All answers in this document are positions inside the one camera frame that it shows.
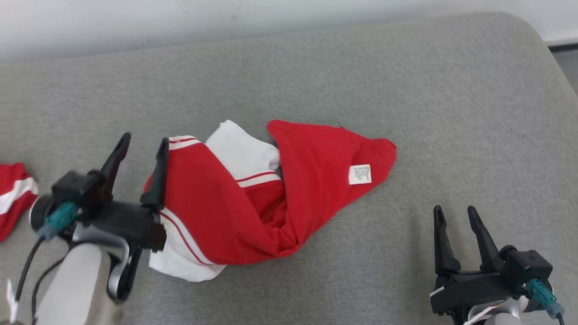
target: clothing label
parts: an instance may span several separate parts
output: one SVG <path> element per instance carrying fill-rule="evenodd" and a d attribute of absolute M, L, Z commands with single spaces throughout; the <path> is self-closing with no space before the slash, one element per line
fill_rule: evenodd
<path fill-rule="evenodd" d="M 349 166 L 349 185 L 371 183 L 371 167 L 368 165 Z"/>

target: gray fabric surface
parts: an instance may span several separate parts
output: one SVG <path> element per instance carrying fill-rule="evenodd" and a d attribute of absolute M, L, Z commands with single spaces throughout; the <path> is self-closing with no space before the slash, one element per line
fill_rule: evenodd
<path fill-rule="evenodd" d="M 270 141 L 271 119 L 343 125 L 398 146 L 388 180 L 340 211 L 297 254 L 187 283 L 143 256 L 124 324 L 450 324 L 431 313 L 433 208 L 463 269 L 479 254 L 466 207 L 499 247 L 536 249 L 578 322 L 578 98 L 536 32 L 473 14 L 0 68 L 3 163 L 42 191 L 99 167 L 133 132 L 114 190 L 136 201 L 163 136 L 206 139 L 231 119 Z M 34 243 L 25 219 L 0 244 L 17 280 Z M 34 280 L 65 252 L 42 247 Z M 0 316 L 7 315 L 0 304 Z M 527 324 L 552 323 L 524 315 Z"/>

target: red cloth with white stripe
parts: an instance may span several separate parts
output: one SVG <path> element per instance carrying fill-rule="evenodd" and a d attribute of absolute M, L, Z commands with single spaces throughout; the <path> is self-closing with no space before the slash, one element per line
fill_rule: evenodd
<path fill-rule="evenodd" d="M 21 162 L 0 165 L 0 242 L 10 234 L 22 213 L 28 210 L 38 194 L 38 186 Z"/>
<path fill-rule="evenodd" d="M 244 133 L 230 121 L 220 128 L 226 126 Z M 168 240 L 165 252 L 151 255 L 153 268 L 204 280 L 225 264 L 291 255 L 339 209 L 383 182 L 396 158 L 391 141 L 367 139 L 344 128 L 274 120 L 268 131 L 279 147 L 283 180 L 275 172 L 277 149 L 248 135 L 225 136 L 219 140 L 222 146 L 212 147 L 209 142 L 217 141 L 211 138 L 207 146 L 192 136 L 171 138 L 161 214 Z M 258 154 L 251 155 L 256 147 Z M 371 167 L 371 183 L 350 185 L 350 166 L 363 164 Z M 172 251 L 178 256 L 153 262 Z M 181 263 L 182 258 L 220 269 L 197 279 L 182 276 L 186 264 L 172 271 L 160 265 Z"/>

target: silver metal part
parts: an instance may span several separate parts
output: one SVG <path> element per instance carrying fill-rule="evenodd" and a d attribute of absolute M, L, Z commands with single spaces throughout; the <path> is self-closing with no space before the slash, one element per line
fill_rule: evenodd
<path fill-rule="evenodd" d="M 132 262 L 132 260 L 129 259 L 130 247 L 128 242 L 120 236 L 102 231 L 94 226 L 82 227 L 80 224 L 76 226 L 74 235 L 72 236 L 72 241 L 90 242 L 97 245 L 122 249 L 123 253 L 121 261 L 110 272 L 107 284 L 107 290 L 110 297 L 114 300 L 118 300 L 117 293 L 120 277 L 123 274 L 124 268 Z"/>
<path fill-rule="evenodd" d="M 489 306 L 495 305 L 498 301 L 489 302 L 487 304 L 476 305 L 470 309 L 468 313 L 468 320 L 471 320 L 474 316 L 482 312 Z M 528 299 L 524 296 L 520 297 L 520 299 L 515 300 L 514 298 L 508 298 L 503 304 L 500 306 L 490 310 L 487 314 L 485 314 L 481 319 L 487 319 L 492 315 L 497 315 L 500 313 L 507 313 L 516 318 L 520 318 L 520 313 L 526 309 L 528 306 Z"/>
<path fill-rule="evenodd" d="M 488 318 L 484 325 L 524 325 L 524 323 L 508 313 L 499 313 Z"/>
<path fill-rule="evenodd" d="M 119 325 L 121 310 L 110 299 L 110 256 L 99 246 L 73 248 L 60 265 L 36 312 L 36 325 Z"/>

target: white stripe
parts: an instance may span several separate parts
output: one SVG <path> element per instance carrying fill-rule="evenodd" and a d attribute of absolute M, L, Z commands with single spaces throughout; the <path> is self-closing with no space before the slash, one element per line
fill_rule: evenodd
<path fill-rule="evenodd" d="M 34 203 L 30 206 L 30 209 L 28 210 L 28 223 L 31 225 L 32 224 L 32 208 L 34 207 L 34 205 L 36 204 L 36 202 L 38 201 L 38 199 L 41 196 L 37 196 L 36 199 L 34 200 Z"/>
<path fill-rule="evenodd" d="M 8 279 L 8 285 L 6 287 L 6 299 L 8 299 L 8 305 L 10 306 L 10 324 L 16 324 L 16 319 L 18 318 L 18 301 L 16 301 L 14 296 L 12 281 L 10 281 L 10 279 Z"/>
<path fill-rule="evenodd" d="M 264 174 L 259 177 L 251 178 L 244 180 L 242 182 L 238 182 L 240 187 L 249 187 L 257 184 L 271 182 L 273 180 L 280 180 L 281 177 L 277 174 Z"/>
<path fill-rule="evenodd" d="M 184 147 L 196 145 L 197 143 L 200 143 L 200 142 L 201 141 L 199 141 L 199 140 L 189 140 L 189 141 L 185 141 L 185 142 L 169 143 L 169 150 L 181 149 Z"/>
<path fill-rule="evenodd" d="M 32 194 L 38 194 L 38 185 L 32 177 L 15 181 L 12 191 L 0 195 L 0 215 L 7 213 L 12 203 L 28 191 Z"/>
<path fill-rule="evenodd" d="M 192 135 L 179 135 L 179 136 L 173 136 L 173 137 L 169 138 L 169 141 L 182 141 L 182 140 L 186 140 L 186 139 L 196 139 L 196 138 Z"/>
<path fill-rule="evenodd" d="M 432 297 L 434 294 L 436 294 L 436 293 L 438 293 L 438 292 L 442 291 L 443 289 L 444 289 L 444 287 L 443 287 L 443 286 L 441 286 L 441 287 L 437 288 L 436 290 L 434 290 L 434 291 L 432 291 L 432 292 L 430 292 L 430 293 L 429 293 L 429 297 L 431 298 L 431 297 Z"/>
<path fill-rule="evenodd" d="M 191 282 L 211 280 L 226 267 L 218 264 L 201 265 L 201 262 L 192 258 L 191 253 L 185 256 L 177 253 L 169 241 L 165 242 L 162 251 L 150 253 L 149 266 L 161 273 Z"/>
<path fill-rule="evenodd" d="M 183 236 L 181 237 L 177 229 L 174 229 L 174 230 L 172 229 L 174 227 L 173 224 L 168 220 L 163 220 L 166 218 L 163 218 L 163 216 L 161 215 L 161 221 L 164 221 L 162 223 L 166 229 L 166 239 L 171 241 L 171 246 L 175 250 L 177 250 L 181 255 L 184 255 L 184 256 L 191 255 L 190 251 L 188 250 L 187 245 L 183 242 L 183 239 L 184 239 L 185 241 L 187 241 L 187 244 L 192 249 L 192 251 L 195 253 L 195 255 L 197 255 L 197 257 L 201 260 L 201 262 L 203 262 L 205 264 L 214 264 L 213 262 L 209 261 L 208 258 L 205 257 L 205 255 L 203 254 L 203 252 L 201 251 L 201 249 L 197 245 L 197 242 L 195 242 L 195 240 L 192 238 L 191 234 L 187 230 L 187 227 L 185 227 L 185 225 L 179 219 L 179 217 L 177 217 L 174 213 L 172 213 L 167 208 L 165 208 L 161 212 L 166 214 L 169 218 L 171 218 L 171 220 L 173 220 L 173 222 L 175 223 L 177 228 L 180 230 L 181 234 L 183 234 Z"/>

